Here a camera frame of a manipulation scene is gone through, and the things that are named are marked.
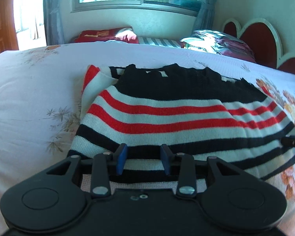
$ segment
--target red headboard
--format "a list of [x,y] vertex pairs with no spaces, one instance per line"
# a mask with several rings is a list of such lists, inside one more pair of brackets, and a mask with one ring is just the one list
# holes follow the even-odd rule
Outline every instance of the red headboard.
[[295,74],[295,52],[282,56],[282,43],[275,28],[265,19],[249,21],[243,28],[235,19],[227,20],[223,32],[247,43],[258,64]]

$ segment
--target black device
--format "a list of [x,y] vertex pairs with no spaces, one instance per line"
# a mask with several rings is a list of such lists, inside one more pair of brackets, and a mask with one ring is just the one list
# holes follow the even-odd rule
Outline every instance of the black device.
[[[295,146],[295,137],[283,145]],[[284,236],[275,226],[287,208],[272,185],[215,156],[197,161],[160,147],[166,175],[178,175],[172,189],[117,189],[109,175],[121,175],[127,145],[81,160],[73,155],[11,187],[0,209],[10,228],[4,236]],[[80,189],[91,174],[90,192]],[[197,193],[196,175],[207,189]]]

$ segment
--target bed sheet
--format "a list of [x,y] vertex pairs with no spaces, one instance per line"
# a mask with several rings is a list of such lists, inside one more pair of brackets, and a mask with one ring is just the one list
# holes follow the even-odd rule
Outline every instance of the bed sheet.
[[[114,42],[6,51],[0,54],[0,198],[11,186],[66,157],[79,126],[88,65],[158,68],[173,63],[245,78],[271,95],[295,123],[295,75],[231,57]],[[295,236],[295,165],[268,182],[288,200],[279,228]],[[0,213],[0,234],[6,229]]]

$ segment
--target white wall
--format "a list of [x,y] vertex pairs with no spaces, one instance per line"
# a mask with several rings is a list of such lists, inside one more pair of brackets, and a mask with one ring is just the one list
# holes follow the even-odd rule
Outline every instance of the white wall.
[[72,0],[61,0],[60,11],[65,34],[69,42],[83,30],[101,30],[132,26],[142,37],[179,40],[192,31],[195,17],[166,11],[142,9],[103,9],[72,11]]
[[253,18],[265,18],[278,31],[283,53],[295,50],[295,0],[217,0],[213,28],[221,30],[229,18],[243,27]]

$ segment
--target knit fabric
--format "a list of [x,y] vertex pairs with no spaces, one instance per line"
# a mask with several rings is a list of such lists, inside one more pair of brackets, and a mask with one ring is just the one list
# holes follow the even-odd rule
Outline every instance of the knit fabric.
[[295,149],[280,144],[295,135],[282,109],[246,80],[209,68],[90,66],[87,106],[68,155],[92,158],[126,143],[123,174],[110,177],[117,188],[173,188],[178,177],[165,175],[161,144],[196,160],[215,155],[262,179],[295,163]]

